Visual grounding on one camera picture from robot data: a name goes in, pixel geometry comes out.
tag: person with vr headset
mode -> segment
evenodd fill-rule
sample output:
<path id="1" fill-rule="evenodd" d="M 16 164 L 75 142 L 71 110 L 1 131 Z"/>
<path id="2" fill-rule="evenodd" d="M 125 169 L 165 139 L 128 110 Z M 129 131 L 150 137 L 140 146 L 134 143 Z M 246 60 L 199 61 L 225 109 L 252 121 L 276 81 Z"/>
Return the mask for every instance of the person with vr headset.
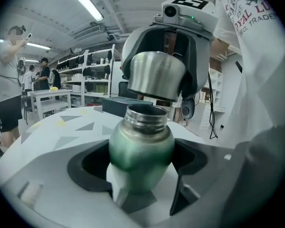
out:
<path id="1" fill-rule="evenodd" d="M 13 26 L 7 39 L 0 43 L 0 120 L 1 145 L 9 148 L 19 138 L 18 120 L 22 119 L 21 84 L 16 54 L 27 44 L 22 39 L 23 29 Z"/>

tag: white t-shirt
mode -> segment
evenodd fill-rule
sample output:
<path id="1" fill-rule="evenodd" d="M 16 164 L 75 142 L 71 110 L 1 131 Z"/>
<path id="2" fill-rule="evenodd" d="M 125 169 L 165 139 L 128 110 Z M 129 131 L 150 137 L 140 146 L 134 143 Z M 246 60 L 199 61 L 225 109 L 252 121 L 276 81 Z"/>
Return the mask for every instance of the white t-shirt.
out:
<path id="1" fill-rule="evenodd" d="M 1 58 L 6 56 L 11 48 L 12 44 L 9 40 L 0 43 L 0 75 L 5 76 L 0 76 L 0 102 L 21 95 L 17 72 L 17 56 L 15 55 L 9 62 L 1 61 Z"/>
<path id="2" fill-rule="evenodd" d="M 285 29 L 266 0 L 216 0 L 216 10 L 214 36 L 240 48 L 243 57 L 238 95 L 218 139 L 235 148 L 285 124 Z"/>
<path id="3" fill-rule="evenodd" d="M 28 71 L 25 74 L 25 78 L 24 78 L 24 89 L 32 89 L 32 77 L 33 77 L 33 73 L 31 71 Z"/>

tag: ceiling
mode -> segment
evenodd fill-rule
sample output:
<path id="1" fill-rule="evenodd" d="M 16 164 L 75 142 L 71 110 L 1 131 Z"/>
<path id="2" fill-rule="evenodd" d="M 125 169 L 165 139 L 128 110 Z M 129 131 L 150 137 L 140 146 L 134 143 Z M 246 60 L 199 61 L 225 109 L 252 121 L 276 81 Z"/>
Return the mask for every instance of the ceiling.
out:
<path id="1" fill-rule="evenodd" d="M 26 46 L 19 56 L 28 59 L 47 57 L 56 61 L 67 55 L 69 48 L 110 47 L 112 41 L 121 45 L 116 47 L 121 52 L 122 42 L 129 33 L 149 25 L 166 0 L 91 1 L 104 16 L 98 22 L 102 28 L 100 32 L 74 39 L 79 32 L 91 28 L 91 22 L 96 22 L 77 0 L 10 0 L 0 17 L 0 38 L 6 37 L 12 26 L 25 25 L 26 33 L 33 35 L 30 42 L 51 47 L 46 52 Z"/>

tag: man in black shirt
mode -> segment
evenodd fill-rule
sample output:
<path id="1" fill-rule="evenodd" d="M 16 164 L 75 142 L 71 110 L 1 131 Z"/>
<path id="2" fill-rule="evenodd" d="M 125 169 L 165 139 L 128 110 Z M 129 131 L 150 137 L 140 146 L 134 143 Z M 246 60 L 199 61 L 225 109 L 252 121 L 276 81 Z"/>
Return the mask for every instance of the man in black shirt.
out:
<path id="1" fill-rule="evenodd" d="M 41 60 L 41 66 L 42 66 L 41 75 L 40 75 L 40 78 L 37 79 L 37 81 L 39 82 L 40 90 L 49 89 L 47 79 L 49 77 L 50 70 L 49 70 L 47 58 L 44 57 Z"/>

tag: person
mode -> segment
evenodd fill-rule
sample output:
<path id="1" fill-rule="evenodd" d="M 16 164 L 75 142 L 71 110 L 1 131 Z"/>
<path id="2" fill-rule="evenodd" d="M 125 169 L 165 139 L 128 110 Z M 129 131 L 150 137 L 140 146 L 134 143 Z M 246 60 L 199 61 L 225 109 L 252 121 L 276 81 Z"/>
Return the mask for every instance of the person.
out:
<path id="1" fill-rule="evenodd" d="M 49 77 L 50 70 L 48 66 L 48 59 L 46 57 L 42 58 L 41 66 L 42 66 L 41 74 L 40 77 L 37 79 L 37 81 L 39 82 L 40 90 L 49 89 L 47 79 Z"/>
<path id="2" fill-rule="evenodd" d="M 217 140 L 235 148 L 285 125 L 285 29 L 266 0 L 216 0 L 215 7 L 218 23 L 211 55 L 231 45 L 243 58 L 236 101 Z"/>
<path id="3" fill-rule="evenodd" d="M 9 148 L 19 138 L 18 120 L 21 112 L 21 83 L 18 75 L 16 54 L 27 44 L 23 31 L 13 26 L 7 40 L 0 43 L 0 120 L 2 124 L 1 145 Z"/>
<path id="4" fill-rule="evenodd" d="M 49 83 L 53 87 L 57 87 L 58 89 L 61 89 L 60 74 L 54 68 L 51 70 Z"/>
<path id="5" fill-rule="evenodd" d="M 28 95 L 28 92 L 32 91 L 32 77 L 33 77 L 34 70 L 35 70 L 35 66 L 31 65 L 29 66 L 29 71 L 25 74 L 25 78 L 24 78 L 25 95 Z"/>
<path id="6" fill-rule="evenodd" d="M 39 82 L 37 81 L 37 79 L 40 77 L 40 72 L 37 72 L 36 75 L 35 75 L 35 82 L 33 84 L 33 90 L 36 91 L 36 90 L 40 90 L 40 86 L 39 86 Z"/>

